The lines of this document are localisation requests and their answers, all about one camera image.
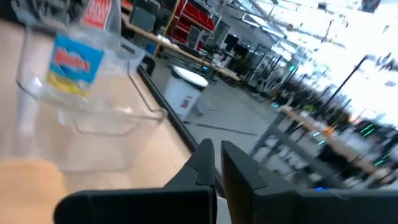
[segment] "plastic lid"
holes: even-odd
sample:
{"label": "plastic lid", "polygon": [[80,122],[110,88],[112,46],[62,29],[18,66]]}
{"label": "plastic lid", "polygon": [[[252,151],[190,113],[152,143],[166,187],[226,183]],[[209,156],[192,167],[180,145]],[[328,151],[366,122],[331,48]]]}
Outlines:
{"label": "plastic lid", "polygon": [[192,82],[201,87],[207,87],[209,85],[208,81],[205,78],[196,73],[177,66],[173,66],[173,70],[175,71],[175,73],[180,75],[181,78],[185,79],[188,82]]}

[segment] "blue label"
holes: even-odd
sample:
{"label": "blue label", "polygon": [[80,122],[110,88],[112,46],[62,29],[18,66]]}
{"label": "blue label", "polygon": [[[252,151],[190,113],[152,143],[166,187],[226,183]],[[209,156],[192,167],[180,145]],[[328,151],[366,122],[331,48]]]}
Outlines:
{"label": "blue label", "polygon": [[47,83],[69,93],[86,95],[95,80],[104,52],[58,35]]}

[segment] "blue light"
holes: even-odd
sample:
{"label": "blue light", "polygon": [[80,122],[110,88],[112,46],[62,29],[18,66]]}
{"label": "blue light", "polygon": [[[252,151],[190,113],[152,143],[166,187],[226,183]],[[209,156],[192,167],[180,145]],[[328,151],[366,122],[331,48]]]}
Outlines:
{"label": "blue light", "polygon": [[328,187],[317,187],[314,190],[328,190],[328,189],[330,189],[330,188],[328,188]]}

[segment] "concrete floor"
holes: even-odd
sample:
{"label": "concrete floor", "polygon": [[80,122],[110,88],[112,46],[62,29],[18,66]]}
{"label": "concrete floor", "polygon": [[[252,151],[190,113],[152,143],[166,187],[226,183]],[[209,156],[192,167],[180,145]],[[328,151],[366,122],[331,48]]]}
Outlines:
{"label": "concrete floor", "polygon": [[[152,80],[157,88],[163,92],[167,80],[171,76],[169,61],[156,58],[156,67],[152,74]],[[270,106],[269,101],[262,103],[249,96],[240,88],[232,88],[218,80],[217,84],[210,84],[203,92],[202,99],[208,111],[203,116],[190,113],[185,125],[192,136],[200,142],[202,139],[210,138],[215,145],[216,168],[221,171],[221,141],[228,140],[249,153],[260,135],[268,128],[277,116],[277,112]],[[309,139],[304,138],[299,143],[311,153],[317,153],[317,145]],[[260,161],[267,149],[261,150],[255,157]],[[269,169],[278,169],[282,174],[291,172],[277,157],[272,157],[266,164]]]}

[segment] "clear plastic container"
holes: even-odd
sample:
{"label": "clear plastic container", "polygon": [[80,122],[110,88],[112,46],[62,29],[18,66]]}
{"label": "clear plastic container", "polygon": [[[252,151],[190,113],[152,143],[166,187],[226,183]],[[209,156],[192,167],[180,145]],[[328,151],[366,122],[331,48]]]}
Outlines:
{"label": "clear plastic container", "polygon": [[[119,2],[113,2],[120,11]],[[54,38],[39,32],[38,27],[68,32],[56,23],[29,24],[16,78],[24,92],[19,97],[19,154],[42,157],[64,172],[130,168],[166,117],[166,111],[153,109],[141,92],[136,68],[144,56],[143,50],[125,42],[132,49],[126,51],[120,47],[120,37],[109,34],[114,42],[107,45],[105,54],[111,57],[101,64],[101,74],[96,76],[88,94],[74,95],[48,84]]]}

